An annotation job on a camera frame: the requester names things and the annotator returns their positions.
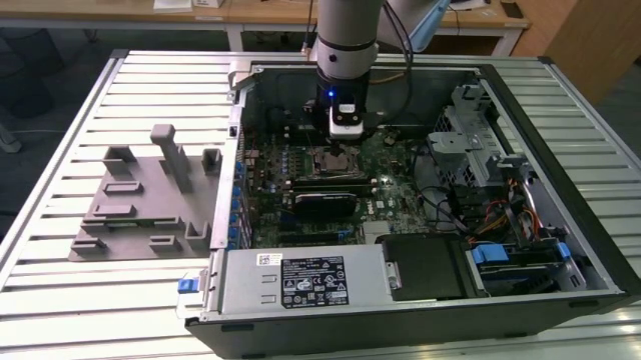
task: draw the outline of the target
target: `floor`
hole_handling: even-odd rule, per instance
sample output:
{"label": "floor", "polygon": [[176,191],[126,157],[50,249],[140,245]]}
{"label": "floor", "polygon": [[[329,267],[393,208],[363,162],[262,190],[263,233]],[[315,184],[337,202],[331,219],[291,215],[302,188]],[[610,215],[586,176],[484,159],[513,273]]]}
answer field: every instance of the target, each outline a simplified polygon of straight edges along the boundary
{"label": "floor", "polygon": [[[55,108],[36,118],[18,120],[0,108],[0,123],[18,133],[22,151],[0,151],[0,239],[30,196],[63,132],[74,121],[91,86],[112,49],[136,50],[229,50],[227,36],[221,31],[100,31],[99,41],[90,43],[80,30],[50,31],[66,62],[66,69],[44,81],[55,99]],[[246,51],[299,51],[302,34],[282,39],[279,34],[243,35]],[[7,51],[0,43],[0,52]],[[633,66],[597,110],[637,155],[641,142],[636,120],[641,113],[641,66]]]}

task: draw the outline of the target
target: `gray bracket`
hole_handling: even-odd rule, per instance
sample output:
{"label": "gray bracket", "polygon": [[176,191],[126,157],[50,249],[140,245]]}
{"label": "gray bracket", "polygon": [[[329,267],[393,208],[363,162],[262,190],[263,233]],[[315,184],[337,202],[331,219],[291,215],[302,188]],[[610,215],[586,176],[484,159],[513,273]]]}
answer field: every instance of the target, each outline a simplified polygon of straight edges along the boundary
{"label": "gray bracket", "polygon": [[127,146],[108,148],[107,172],[71,245],[71,261],[210,256],[223,157],[218,149],[187,157],[174,135],[174,126],[154,126],[150,137],[163,157],[136,158]]}
{"label": "gray bracket", "polygon": [[528,163],[525,155],[493,156],[488,160],[486,168],[490,173],[490,181],[501,181],[501,169],[518,169]]}

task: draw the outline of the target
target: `warning label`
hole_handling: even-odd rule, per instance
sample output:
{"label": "warning label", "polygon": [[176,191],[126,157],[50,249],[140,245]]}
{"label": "warning label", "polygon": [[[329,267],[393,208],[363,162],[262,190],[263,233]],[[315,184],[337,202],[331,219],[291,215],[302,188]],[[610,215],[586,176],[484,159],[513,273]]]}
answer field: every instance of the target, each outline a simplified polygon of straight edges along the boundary
{"label": "warning label", "polygon": [[283,259],[281,272],[286,309],[350,304],[342,256]]}

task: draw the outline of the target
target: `aluminum extrusion table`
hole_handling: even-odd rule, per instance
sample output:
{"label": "aluminum extrusion table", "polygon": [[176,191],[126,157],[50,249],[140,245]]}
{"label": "aluminum extrusion table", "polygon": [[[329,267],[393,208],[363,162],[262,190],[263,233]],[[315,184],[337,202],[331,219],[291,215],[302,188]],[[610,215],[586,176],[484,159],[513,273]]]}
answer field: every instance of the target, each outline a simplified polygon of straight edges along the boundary
{"label": "aluminum extrusion table", "polygon": [[[223,149],[229,73],[247,60],[298,54],[119,52],[0,246],[0,357],[218,359],[176,317],[176,281],[207,259],[68,262],[99,189],[107,146],[154,156],[148,130],[176,127],[187,154]],[[502,75],[628,261],[641,274],[641,162],[554,65],[536,58],[417,56],[437,64],[490,62]],[[401,62],[397,55],[382,62]],[[506,137],[514,140],[506,130]],[[299,359],[639,359],[641,310],[585,316],[533,337],[305,355]]]}

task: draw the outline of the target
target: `blue latch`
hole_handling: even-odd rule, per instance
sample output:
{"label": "blue latch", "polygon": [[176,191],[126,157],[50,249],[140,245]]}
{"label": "blue latch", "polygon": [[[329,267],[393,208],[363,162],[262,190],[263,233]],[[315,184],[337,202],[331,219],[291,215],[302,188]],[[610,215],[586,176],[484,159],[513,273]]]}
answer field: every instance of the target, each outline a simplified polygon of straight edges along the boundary
{"label": "blue latch", "polygon": [[472,251],[472,257],[477,264],[510,260],[505,247],[501,244],[484,244],[477,246]]}
{"label": "blue latch", "polygon": [[199,292],[199,279],[180,279],[178,281],[179,294],[195,294]]}
{"label": "blue latch", "polygon": [[565,242],[560,242],[557,244],[558,252],[561,253],[561,257],[564,260],[570,259],[572,253],[570,253],[570,248],[568,247],[568,244]]}

